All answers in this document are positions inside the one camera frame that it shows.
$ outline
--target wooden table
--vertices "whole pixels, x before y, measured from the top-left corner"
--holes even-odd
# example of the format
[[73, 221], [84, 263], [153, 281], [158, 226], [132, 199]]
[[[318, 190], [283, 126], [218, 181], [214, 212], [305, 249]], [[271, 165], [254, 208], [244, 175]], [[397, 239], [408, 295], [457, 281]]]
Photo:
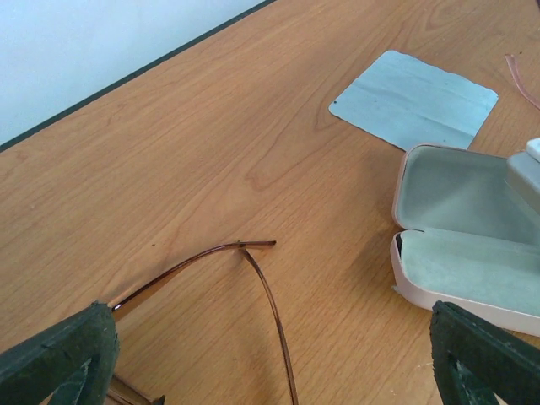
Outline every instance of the wooden table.
[[[200, 250], [275, 238], [254, 255], [300, 402], [440, 403], [430, 313], [392, 290], [403, 153], [327, 109], [387, 49], [499, 94], [473, 149], [538, 136], [504, 59], [540, 93], [533, 0], [279, 0], [0, 155], [0, 349]], [[119, 373], [170, 403], [289, 403], [238, 254], [190, 267], [118, 328]]]

